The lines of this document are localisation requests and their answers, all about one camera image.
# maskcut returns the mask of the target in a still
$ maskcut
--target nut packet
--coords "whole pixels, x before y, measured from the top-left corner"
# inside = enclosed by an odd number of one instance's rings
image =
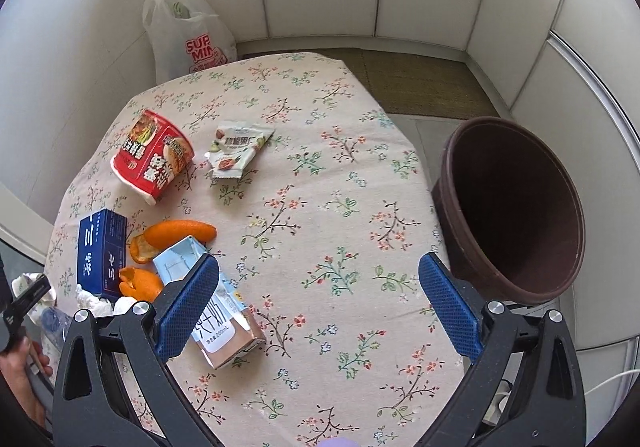
[[[273,134],[273,129],[248,122],[222,122],[205,153],[212,178],[241,178],[245,167]]]

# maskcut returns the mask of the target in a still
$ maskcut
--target green rug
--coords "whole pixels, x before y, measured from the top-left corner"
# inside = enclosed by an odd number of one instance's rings
[[[357,48],[309,51],[344,61],[388,113],[462,120],[498,116],[463,62]]]

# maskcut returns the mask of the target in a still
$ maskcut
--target dark blue cardboard box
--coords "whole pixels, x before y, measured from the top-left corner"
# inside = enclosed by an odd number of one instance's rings
[[[116,300],[120,268],[125,266],[127,218],[104,208],[80,221],[78,283],[83,289]]]

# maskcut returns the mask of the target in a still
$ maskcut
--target human hand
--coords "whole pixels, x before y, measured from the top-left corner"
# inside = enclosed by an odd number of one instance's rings
[[[27,373],[24,370],[31,344],[28,337],[23,337],[15,343],[10,351],[0,353],[0,372],[27,416],[42,426],[44,425],[44,408],[33,394]],[[34,342],[33,347],[38,354],[38,360],[42,364],[45,374],[50,377],[53,374],[53,369],[49,366],[49,357],[42,354],[42,347],[38,343]]]

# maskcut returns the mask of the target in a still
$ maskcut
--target floral pattern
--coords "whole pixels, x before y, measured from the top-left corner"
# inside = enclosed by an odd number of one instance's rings
[[[195,151],[155,206],[109,164],[145,107]],[[239,179],[208,174],[204,153],[222,120],[274,129]],[[412,153],[342,63],[316,54],[239,61],[152,88],[122,110],[65,193],[45,268],[58,306],[78,308],[81,218],[112,208],[127,217],[128,243],[159,221],[205,221],[218,230],[209,252],[266,336],[219,370],[193,343],[169,361],[206,426],[226,445],[315,446],[336,435],[414,445],[462,363],[416,279],[424,253],[446,254]],[[143,426],[160,432],[129,363],[118,363]]]

